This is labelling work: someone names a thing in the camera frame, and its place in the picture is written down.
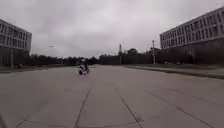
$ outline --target concrete plaza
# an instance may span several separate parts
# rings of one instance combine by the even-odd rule
[[[224,80],[96,66],[0,74],[9,128],[223,128]]]

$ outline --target motorcyclist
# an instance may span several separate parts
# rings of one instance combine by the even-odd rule
[[[86,59],[82,59],[81,60],[81,64],[84,65],[86,72],[89,73],[89,67],[88,67],[87,60]]]

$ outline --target cloudy sky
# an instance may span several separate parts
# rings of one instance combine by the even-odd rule
[[[32,32],[32,53],[99,56],[144,52],[159,34],[222,7],[223,0],[1,0],[0,18]]]

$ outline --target motorcycle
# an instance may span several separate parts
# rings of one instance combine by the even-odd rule
[[[81,64],[78,68],[79,75],[86,75],[89,73],[89,69],[86,68],[83,64]]]

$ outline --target street lamp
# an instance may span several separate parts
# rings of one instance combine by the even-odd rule
[[[14,66],[14,56],[13,56],[13,43],[12,43],[12,47],[11,47],[11,69],[13,70],[13,66]]]
[[[153,64],[156,64],[156,56],[155,56],[155,40],[152,41],[152,56],[153,56]]]

